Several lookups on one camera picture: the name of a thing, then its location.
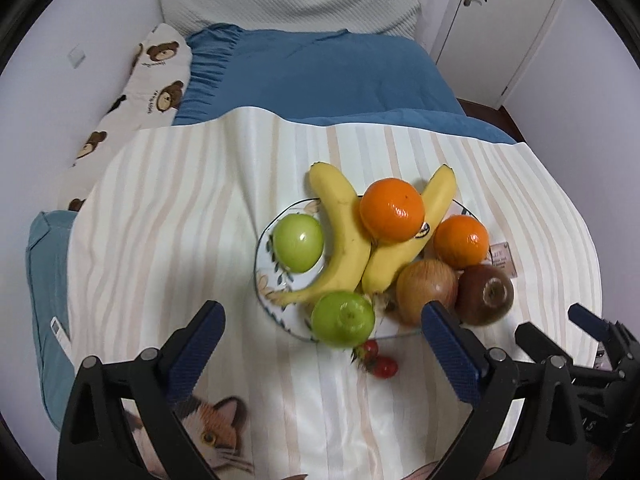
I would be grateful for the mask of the brown-red apple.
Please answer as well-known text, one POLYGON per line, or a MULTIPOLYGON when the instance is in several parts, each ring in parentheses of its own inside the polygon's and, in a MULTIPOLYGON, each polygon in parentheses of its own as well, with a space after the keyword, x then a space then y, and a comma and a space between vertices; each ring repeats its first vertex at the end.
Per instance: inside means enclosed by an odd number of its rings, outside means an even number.
POLYGON ((454 312, 464 324, 488 326, 509 312, 513 299, 512 282, 503 270, 490 264, 476 264, 459 276, 454 312))

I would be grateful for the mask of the orange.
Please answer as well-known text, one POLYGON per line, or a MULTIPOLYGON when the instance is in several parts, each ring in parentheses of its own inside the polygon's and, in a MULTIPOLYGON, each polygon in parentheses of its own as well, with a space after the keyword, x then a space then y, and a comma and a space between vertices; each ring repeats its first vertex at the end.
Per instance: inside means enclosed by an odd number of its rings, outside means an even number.
POLYGON ((364 192, 359 214, 376 242, 401 243, 419 233, 425 208, 420 193, 410 183, 385 178, 373 182, 364 192))
POLYGON ((454 270, 482 263, 489 252, 484 224, 471 216, 456 214, 444 220, 434 235, 436 256, 454 270))

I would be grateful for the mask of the cherry tomato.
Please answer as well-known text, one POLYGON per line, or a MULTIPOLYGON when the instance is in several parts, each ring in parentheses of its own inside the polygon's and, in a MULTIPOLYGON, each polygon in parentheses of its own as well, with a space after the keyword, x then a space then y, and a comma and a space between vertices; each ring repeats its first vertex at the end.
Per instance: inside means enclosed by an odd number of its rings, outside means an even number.
POLYGON ((378 356, 378 343, 374 339, 368 339, 352 350, 352 362, 360 365, 368 365, 378 356))
POLYGON ((397 374, 398 364, 389 356, 377 356, 369 362, 367 371, 378 379, 390 379, 397 374))

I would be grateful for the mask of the brown blanket label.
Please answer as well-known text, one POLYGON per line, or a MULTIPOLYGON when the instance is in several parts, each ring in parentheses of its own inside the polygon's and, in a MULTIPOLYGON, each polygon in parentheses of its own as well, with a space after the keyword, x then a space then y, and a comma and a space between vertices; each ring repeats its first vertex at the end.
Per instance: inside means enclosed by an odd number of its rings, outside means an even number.
POLYGON ((518 276, 508 242, 492 244, 489 247, 489 259, 491 264, 500 269, 508 278, 516 278, 518 276))

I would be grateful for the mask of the white remote control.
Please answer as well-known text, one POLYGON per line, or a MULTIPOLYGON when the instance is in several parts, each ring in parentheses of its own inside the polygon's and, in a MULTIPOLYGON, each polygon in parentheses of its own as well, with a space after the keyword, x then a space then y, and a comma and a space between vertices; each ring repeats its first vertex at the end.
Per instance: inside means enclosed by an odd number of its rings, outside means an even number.
POLYGON ((53 335, 55 336, 58 345, 61 347, 64 352, 66 358, 72 362, 73 361, 73 350, 72 344, 70 343, 70 338, 68 338, 66 331, 60 320, 54 316, 50 321, 50 329, 52 330, 53 335))

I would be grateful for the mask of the red-brown apple on plate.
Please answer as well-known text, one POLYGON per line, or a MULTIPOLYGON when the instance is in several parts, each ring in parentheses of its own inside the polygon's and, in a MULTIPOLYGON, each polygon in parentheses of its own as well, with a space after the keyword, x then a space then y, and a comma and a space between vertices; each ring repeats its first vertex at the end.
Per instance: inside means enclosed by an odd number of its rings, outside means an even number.
POLYGON ((405 267, 396 282, 398 316, 405 325, 418 326, 423 307, 439 301, 447 310, 458 294, 458 274, 438 259, 422 259, 405 267))

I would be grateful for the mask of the left yellow banana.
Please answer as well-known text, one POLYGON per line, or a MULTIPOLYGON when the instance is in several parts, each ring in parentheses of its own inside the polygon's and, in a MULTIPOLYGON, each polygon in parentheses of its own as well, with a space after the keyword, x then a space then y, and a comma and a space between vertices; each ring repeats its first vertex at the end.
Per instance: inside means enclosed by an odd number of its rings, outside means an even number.
POLYGON ((359 196, 349 180, 327 162, 314 162, 308 179, 329 218, 332 252, 329 263, 310 285, 270 294, 269 299, 282 308, 288 304, 315 304, 329 292, 353 292, 370 258, 371 242, 357 212, 359 196))

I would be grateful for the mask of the teal pillow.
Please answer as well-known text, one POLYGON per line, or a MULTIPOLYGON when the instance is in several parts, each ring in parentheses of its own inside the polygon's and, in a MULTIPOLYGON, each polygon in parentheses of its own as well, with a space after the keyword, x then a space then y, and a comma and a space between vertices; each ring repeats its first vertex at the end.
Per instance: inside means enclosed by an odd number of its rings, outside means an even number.
POLYGON ((68 330, 67 253, 75 219, 68 210, 37 214, 25 254, 42 403, 55 429, 62 427, 75 379, 74 366, 51 327, 51 321, 58 320, 62 330, 68 330))

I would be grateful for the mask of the striped cat blanket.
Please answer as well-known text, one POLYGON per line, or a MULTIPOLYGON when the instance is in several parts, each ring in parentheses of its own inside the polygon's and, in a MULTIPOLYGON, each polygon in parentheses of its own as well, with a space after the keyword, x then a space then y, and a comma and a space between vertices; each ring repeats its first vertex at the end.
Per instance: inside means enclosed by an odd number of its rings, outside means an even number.
POLYGON ((379 380, 347 352, 291 336, 258 301, 258 237, 309 196, 315 162, 340 168, 358 192, 385 177, 421 185, 449 166, 458 200, 509 245, 516 270, 511 311, 478 338, 519 358, 514 330, 532 322, 592 364, 597 345, 567 310, 602 309, 596 248, 528 146, 398 126, 319 128, 250 107, 140 131, 108 165, 70 237, 72 361, 128 361, 216 300, 226 330, 196 392, 246 403, 242 452, 256 478, 399 479, 442 456, 470 409, 421 335, 381 342, 399 370, 379 380))

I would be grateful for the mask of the floral oval plate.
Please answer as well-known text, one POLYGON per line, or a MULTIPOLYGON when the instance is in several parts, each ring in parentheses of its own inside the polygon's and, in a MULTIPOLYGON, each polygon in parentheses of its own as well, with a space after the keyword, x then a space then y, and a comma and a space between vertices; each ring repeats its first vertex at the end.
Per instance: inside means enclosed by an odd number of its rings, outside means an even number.
MULTIPOLYGON (((480 217, 471 209, 466 208, 458 200, 453 200, 445 214, 444 219, 457 214, 469 216, 480 221, 480 217)), ((282 210, 268 226, 262 231, 259 237, 254 260, 254 279, 257 298, 266 313, 291 336, 308 342, 319 342, 314 336, 310 325, 311 307, 306 304, 289 304, 281 308, 271 300, 273 292, 278 290, 297 290, 310 285, 318 278, 323 268, 329 263, 332 254, 332 246, 329 241, 331 227, 326 212, 317 197, 298 200, 282 210), (280 262, 274 255, 272 249, 272 233, 280 220, 289 214, 308 214, 320 223, 326 240, 322 254, 314 266, 305 273, 290 273, 280 267, 280 262)), ((382 308, 376 311, 376 326, 371 334, 374 339, 394 339, 399 337, 412 336, 420 332, 417 328, 402 325, 398 321, 397 315, 390 307, 383 314, 382 308)))

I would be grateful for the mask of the white door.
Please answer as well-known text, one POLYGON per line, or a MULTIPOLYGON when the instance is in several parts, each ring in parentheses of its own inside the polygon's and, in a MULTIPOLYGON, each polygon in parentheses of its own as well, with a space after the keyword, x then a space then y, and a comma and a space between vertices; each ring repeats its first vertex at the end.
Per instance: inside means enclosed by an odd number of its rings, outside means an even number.
POLYGON ((499 108, 524 73, 561 0, 449 0, 432 57, 457 98, 499 108))

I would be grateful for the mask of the blue duvet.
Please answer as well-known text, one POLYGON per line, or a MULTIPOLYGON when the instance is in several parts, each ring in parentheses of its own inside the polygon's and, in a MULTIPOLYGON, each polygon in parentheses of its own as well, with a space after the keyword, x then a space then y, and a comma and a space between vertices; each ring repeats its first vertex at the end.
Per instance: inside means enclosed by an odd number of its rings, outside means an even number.
POLYGON ((502 129, 465 114, 430 56, 404 37, 220 24, 186 42, 191 79, 176 125, 254 106, 307 125, 368 122, 513 141, 502 129))

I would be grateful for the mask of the bear print pillow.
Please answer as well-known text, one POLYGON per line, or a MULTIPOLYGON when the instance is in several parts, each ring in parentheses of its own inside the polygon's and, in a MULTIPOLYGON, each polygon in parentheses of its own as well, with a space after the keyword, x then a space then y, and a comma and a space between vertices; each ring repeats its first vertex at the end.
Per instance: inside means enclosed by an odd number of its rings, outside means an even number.
POLYGON ((141 129, 172 124, 191 76, 192 51, 173 27, 157 25, 138 44, 131 73, 58 185, 58 209, 78 211, 113 157, 141 129))

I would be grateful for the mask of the grey quilted pillow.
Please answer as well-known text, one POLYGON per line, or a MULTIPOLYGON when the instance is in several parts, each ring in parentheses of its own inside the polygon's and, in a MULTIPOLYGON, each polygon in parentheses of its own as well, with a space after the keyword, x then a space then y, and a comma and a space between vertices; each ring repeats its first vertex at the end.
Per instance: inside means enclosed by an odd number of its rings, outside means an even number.
POLYGON ((164 22, 189 36, 213 24, 247 30, 419 38, 433 0, 160 0, 164 22))

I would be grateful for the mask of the wall switch left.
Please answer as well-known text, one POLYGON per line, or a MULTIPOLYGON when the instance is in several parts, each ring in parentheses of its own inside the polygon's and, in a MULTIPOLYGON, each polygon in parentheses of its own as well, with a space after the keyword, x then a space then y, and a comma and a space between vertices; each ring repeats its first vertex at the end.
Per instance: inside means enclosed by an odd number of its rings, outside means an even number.
POLYGON ((68 52, 67 59, 70 66, 72 66, 74 70, 77 70, 86 59, 85 51, 82 50, 81 46, 73 47, 73 49, 68 52))

